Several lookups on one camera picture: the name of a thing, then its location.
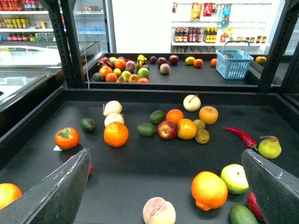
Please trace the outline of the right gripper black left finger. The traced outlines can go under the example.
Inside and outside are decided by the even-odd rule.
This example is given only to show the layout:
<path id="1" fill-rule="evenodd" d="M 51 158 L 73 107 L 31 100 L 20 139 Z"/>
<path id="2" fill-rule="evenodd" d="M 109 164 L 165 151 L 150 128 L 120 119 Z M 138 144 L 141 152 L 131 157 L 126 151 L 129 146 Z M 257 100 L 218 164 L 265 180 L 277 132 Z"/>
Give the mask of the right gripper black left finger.
<path id="1" fill-rule="evenodd" d="M 72 224 L 85 191 L 91 154 L 83 148 L 0 211 L 2 224 Z"/>

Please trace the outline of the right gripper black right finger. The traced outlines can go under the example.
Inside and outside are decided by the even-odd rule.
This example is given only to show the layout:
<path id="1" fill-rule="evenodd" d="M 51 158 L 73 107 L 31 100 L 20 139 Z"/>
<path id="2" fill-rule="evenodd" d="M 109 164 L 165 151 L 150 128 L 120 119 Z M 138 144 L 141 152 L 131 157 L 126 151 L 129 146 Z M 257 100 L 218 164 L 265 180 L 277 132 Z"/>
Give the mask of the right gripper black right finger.
<path id="1" fill-rule="evenodd" d="M 299 222 L 299 179 L 251 149 L 242 155 L 250 190 L 267 224 Z"/>

